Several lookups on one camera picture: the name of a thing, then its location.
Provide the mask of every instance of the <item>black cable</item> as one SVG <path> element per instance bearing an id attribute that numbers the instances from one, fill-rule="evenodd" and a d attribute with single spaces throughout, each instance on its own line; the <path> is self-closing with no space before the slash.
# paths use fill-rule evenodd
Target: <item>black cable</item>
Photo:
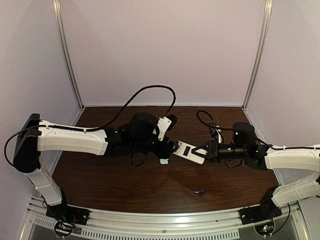
<path id="1" fill-rule="evenodd" d="M 259 143 L 262 143 L 266 146 L 268 146 L 269 148 L 273 149 L 273 150 L 277 150 L 277 151 L 281 151 L 284 150 L 283 148 L 275 148 L 273 147 L 271 144 L 266 143 L 265 141 L 261 140 L 260 138 L 250 134 L 247 130 L 235 130 L 233 128 L 230 127 L 219 127 L 219 126 L 213 126 L 212 124 L 208 124 L 206 122 L 204 122 L 201 117 L 200 117 L 200 113 L 205 113 L 206 115 L 208 115 L 211 119 L 213 119 L 212 115 L 210 113 L 208 113 L 205 110 L 199 110 L 196 112 L 196 117 L 199 120 L 200 123 L 202 123 L 203 125 L 209 127 L 209 128 L 213 128 L 216 130 L 221 130 L 221 131 L 232 131 L 232 132 L 240 132 L 240 133 L 247 133 L 251 138 L 255 139 L 256 141 L 258 141 Z M 286 147 L 285 149 L 316 149 L 316 150 L 320 150 L 320 147 L 312 147 L 312 146 L 289 146 Z"/>
<path id="2" fill-rule="evenodd" d="M 238 168 L 238 167 L 240 167 L 240 166 L 242 165 L 242 163 L 243 163 L 243 159 L 242 159 L 242 158 L 241 158 L 240 163 L 237 164 L 237 165 L 234 165 L 234 166 L 229 166 L 229 165 L 227 164 L 227 161 L 228 161 L 228 159 L 224 160 L 224 165 L 226 165 L 226 167 L 227 167 L 228 169 Z"/>
<path id="3" fill-rule="evenodd" d="M 140 167 L 144 163 L 145 163 L 145 160 L 142 160 L 139 164 L 136 165 L 134 158 L 131 158 L 131 164 L 135 167 Z"/>
<path id="4" fill-rule="evenodd" d="M 146 89 L 153 89 L 153 88 L 162 88 L 162 89 L 168 89 L 169 91 L 171 91 L 173 99 L 172 99 L 172 103 L 170 105 L 170 107 L 168 108 L 168 110 L 166 111 L 166 113 L 164 114 L 165 116 L 170 112 L 170 110 L 172 109 L 172 107 L 174 106 L 175 102 L 176 102 L 176 93 L 175 91 L 169 87 L 169 86 L 165 86 L 165 85 L 149 85 L 149 86 L 145 86 L 143 88 L 141 88 L 140 90 L 138 90 L 134 95 L 132 95 L 132 97 L 123 105 L 123 107 L 118 111 L 118 113 L 106 124 L 99 126 L 99 127 L 95 127 L 95 128 L 91 128 L 91 129 L 87 129 L 87 132 L 94 132 L 94 131 L 98 131 L 101 130 L 105 127 L 108 127 L 110 124 L 112 124 L 120 115 L 121 113 L 125 110 L 125 108 L 129 105 L 129 103 L 132 102 L 132 100 L 139 94 L 141 93 L 143 90 Z"/>
<path id="5" fill-rule="evenodd" d="M 276 230 L 275 232 L 273 232 L 272 235 L 274 235 L 274 234 L 276 234 L 277 232 L 279 232 L 279 231 L 286 225 L 286 223 L 288 222 L 289 217 L 290 217 L 290 214 L 291 214 L 291 207 L 290 207 L 290 204 L 289 204 L 289 203 L 287 203 L 287 205 L 288 205 L 288 208 L 289 208 L 288 216 L 286 217 L 286 219 L 285 219 L 284 223 L 281 225 L 281 227 L 279 227 L 278 230 Z"/>
<path id="6" fill-rule="evenodd" d="M 215 122 L 214 118 L 212 117 L 212 115 L 211 115 L 210 113 L 208 113 L 208 112 L 205 111 L 205 110 L 199 110 L 197 113 L 204 113 L 204 114 L 206 114 L 206 115 L 210 118 L 210 120 L 211 120 L 211 122 L 212 122 L 212 124 L 210 124 L 210 128 L 217 129 L 216 122 Z M 221 132 L 219 132 L 219 134 L 220 134 L 220 136 L 221 136 L 221 143 L 223 144 L 223 143 L 225 142 L 225 137 L 223 136 L 223 134 L 222 134 Z"/>
<path id="7" fill-rule="evenodd" d="M 8 162 L 8 164 L 10 164 L 12 167 L 14 167 L 14 164 L 9 161 L 8 156 L 7 156 L 7 146 L 8 146 L 8 144 L 9 144 L 9 142 L 11 141 L 11 139 L 13 139 L 15 136 L 17 136 L 17 135 L 19 135 L 19 134 L 21 134 L 21 133 L 24 133 L 24 132 L 26 132 L 26 131 L 28 131 L 28 130 L 30 130 L 30 129 L 40 128 L 40 127 L 45 127 L 45 126 L 46 126 L 46 125 L 36 125 L 36 126 L 31 126 L 31 127 L 25 128 L 25 129 L 23 129 L 23 130 L 17 131 L 15 134 L 13 134 L 12 136 L 10 136 L 10 137 L 6 140 L 6 142 L 5 142 L 5 144 L 4 144 L 4 149 L 3 149 L 3 151 L 4 151 L 4 158 L 5 158 L 5 160 Z"/>

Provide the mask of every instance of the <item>small object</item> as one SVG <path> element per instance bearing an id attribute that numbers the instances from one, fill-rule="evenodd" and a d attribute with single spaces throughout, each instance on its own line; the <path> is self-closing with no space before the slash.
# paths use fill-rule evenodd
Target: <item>small object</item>
<path id="1" fill-rule="evenodd" d="M 204 192 L 205 192 L 204 189 L 200 189 L 200 190 L 194 191 L 194 194 L 202 194 L 202 193 L 204 193 Z"/>
<path id="2" fill-rule="evenodd" d="M 54 225 L 54 232 L 59 237 L 68 237 L 74 231 L 75 226 L 68 222 L 58 221 Z"/>
<path id="3" fill-rule="evenodd" d="M 268 237 L 273 233 L 273 231 L 275 229 L 275 223 L 274 223 L 274 221 L 271 221 L 271 222 L 267 222 L 264 224 L 255 225 L 254 229 L 260 236 Z"/>
<path id="4" fill-rule="evenodd" d="M 169 164 L 169 159 L 160 159 L 160 164 L 161 165 Z"/>

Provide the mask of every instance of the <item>dark wood tabletop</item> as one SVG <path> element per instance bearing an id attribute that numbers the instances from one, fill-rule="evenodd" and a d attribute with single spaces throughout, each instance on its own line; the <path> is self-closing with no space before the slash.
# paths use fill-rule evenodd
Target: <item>dark wood tabletop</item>
<path id="1" fill-rule="evenodd" d="M 96 127 L 115 116 L 119 107 L 87 107 L 77 126 Z M 136 112 L 162 117 L 167 107 L 128 107 L 111 126 L 128 123 Z M 178 123 L 167 133 L 172 140 L 198 146 L 209 141 L 208 129 L 196 118 L 197 110 L 206 110 L 221 127 L 247 122 L 240 107 L 174 107 Z M 231 132 L 223 132 L 225 142 Z M 168 165 L 160 165 L 152 153 L 136 154 L 135 167 L 130 157 L 103 157 L 80 152 L 63 152 L 53 179 L 65 192 L 71 205 L 132 213 L 195 213 L 225 210 L 260 202 L 268 188 L 278 184 L 272 170 L 258 171 L 242 165 L 228 169 L 223 162 L 196 164 L 175 155 Z M 202 194 L 195 190 L 205 189 Z"/>

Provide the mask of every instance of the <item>white wall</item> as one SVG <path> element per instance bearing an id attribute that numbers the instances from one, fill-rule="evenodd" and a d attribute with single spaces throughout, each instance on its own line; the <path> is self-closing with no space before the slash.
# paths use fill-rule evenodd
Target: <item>white wall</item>
<path id="1" fill-rule="evenodd" d="M 274 145 L 320 143 L 320 1 L 273 1 L 266 48 L 248 110 Z M 310 172 L 281 170 L 285 183 Z M 320 236 L 320 200 L 301 201 L 311 239 Z"/>
<path id="2" fill-rule="evenodd" d="M 0 3 L 0 146 L 31 113 L 72 124 L 79 112 L 58 39 L 52 0 Z M 13 156 L 14 145 L 8 149 Z M 55 152 L 46 154 L 54 158 Z M 46 165 L 52 168 L 47 159 Z M 0 154 L 0 239 L 17 239 L 33 188 Z"/>
<path id="3" fill-rule="evenodd" d="M 139 88 L 164 84 L 178 105 L 241 106 L 264 7 L 264 0 L 61 1 L 83 103 L 123 105 Z M 133 104 L 170 101 L 152 89 Z"/>

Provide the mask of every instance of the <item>metal vent grille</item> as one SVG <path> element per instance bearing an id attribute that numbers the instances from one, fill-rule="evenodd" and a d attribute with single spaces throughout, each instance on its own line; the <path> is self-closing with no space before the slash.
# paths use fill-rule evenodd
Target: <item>metal vent grille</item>
<path id="1" fill-rule="evenodd" d="M 95 231 L 91 229 L 82 229 L 81 235 L 84 238 L 92 240 L 234 240 L 239 239 L 239 231 L 237 229 L 230 231 L 223 231 L 211 233 L 202 236 L 188 236 L 188 237 L 132 237 L 124 235 L 110 234 L 102 231 Z"/>
<path id="2" fill-rule="evenodd" d="M 34 218 L 34 223 L 48 229 L 53 229 L 55 226 L 55 223 L 53 221 L 38 216 Z"/>

